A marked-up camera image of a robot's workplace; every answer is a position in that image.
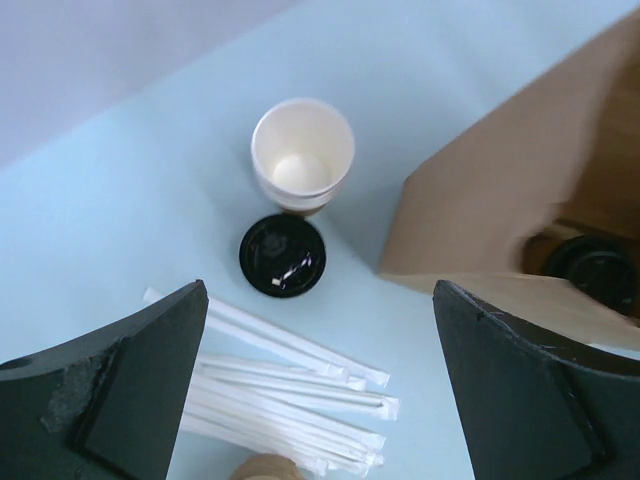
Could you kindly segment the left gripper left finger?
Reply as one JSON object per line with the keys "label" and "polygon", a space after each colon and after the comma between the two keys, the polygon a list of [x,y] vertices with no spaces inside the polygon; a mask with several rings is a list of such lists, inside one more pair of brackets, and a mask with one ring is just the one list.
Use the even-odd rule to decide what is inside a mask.
{"label": "left gripper left finger", "polygon": [[196,280],[1,366],[4,479],[164,479],[208,307]]}

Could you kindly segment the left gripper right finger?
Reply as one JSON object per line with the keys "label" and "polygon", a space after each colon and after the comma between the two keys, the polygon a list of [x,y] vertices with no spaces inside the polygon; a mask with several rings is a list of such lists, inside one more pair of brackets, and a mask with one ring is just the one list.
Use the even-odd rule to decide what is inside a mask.
{"label": "left gripper right finger", "polygon": [[639,363],[514,317],[445,280],[440,343],[478,479],[636,479]]}

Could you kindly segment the black plastic cup lid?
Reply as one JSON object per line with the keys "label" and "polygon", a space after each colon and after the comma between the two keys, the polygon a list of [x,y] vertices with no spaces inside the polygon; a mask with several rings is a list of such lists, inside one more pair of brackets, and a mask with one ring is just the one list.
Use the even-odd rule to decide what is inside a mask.
{"label": "black plastic cup lid", "polygon": [[619,244],[582,235],[563,242],[549,256],[543,274],[561,278],[591,299],[629,316],[638,299],[639,270]]}

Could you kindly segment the pulp cup carrier tray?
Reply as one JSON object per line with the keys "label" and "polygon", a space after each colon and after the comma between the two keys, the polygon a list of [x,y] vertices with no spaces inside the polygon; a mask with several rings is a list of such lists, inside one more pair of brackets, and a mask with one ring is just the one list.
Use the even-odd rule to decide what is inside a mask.
{"label": "pulp cup carrier tray", "polygon": [[229,477],[230,480],[304,480],[297,465],[281,455],[258,454],[242,463]]}

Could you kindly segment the brown paper bag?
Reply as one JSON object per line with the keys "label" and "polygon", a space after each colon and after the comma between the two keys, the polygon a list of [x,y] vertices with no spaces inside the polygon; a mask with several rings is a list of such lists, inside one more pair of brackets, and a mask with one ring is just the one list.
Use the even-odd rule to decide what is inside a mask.
{"label": "brown paper bag", "polygon": [[635,350],[634,317],[539,276],[541,234],[639,247],[639,16],[631,13],[486,115],[405,181],[379,274],[451,281],[585,344]]}

